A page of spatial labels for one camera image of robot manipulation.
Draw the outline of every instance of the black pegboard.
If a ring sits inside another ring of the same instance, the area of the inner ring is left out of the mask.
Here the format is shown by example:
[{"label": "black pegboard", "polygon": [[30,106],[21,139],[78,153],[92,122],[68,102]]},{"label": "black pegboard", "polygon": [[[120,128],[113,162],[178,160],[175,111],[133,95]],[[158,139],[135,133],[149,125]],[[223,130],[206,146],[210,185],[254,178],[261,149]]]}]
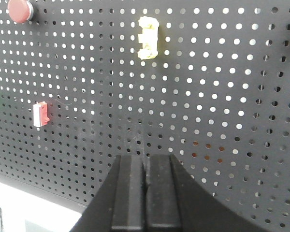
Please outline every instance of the black pegboard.
[{"label": "black pegboard", "polygon": [[[87,205],[115,155],[174,153],[236,213],[290,231],[290,0],[33,4],[15,25],[0,0],[2,178]],[[153,60],[143,15],[160,22]]]}]

